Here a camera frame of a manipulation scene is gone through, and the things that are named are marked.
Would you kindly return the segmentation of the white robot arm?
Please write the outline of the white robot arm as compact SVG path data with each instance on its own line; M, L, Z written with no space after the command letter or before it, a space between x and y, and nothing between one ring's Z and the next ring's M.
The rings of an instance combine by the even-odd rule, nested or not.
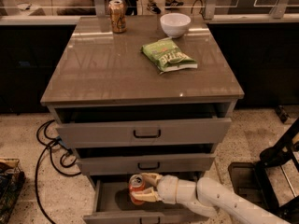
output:
M216 216L221 208L242 224L291 224L208 177L189 181L173 175L141 173L131 176L128 187L134 204L179 203L204 217Z

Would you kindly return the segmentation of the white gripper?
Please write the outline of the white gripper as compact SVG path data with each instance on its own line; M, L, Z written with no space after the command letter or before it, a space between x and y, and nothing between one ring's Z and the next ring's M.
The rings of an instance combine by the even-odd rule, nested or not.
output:
M172 175L162 176L157 173L141 173L143 179L153 187L143 190L133 190L130 192L135 201L155 203L175 204L177 197L178 178Z

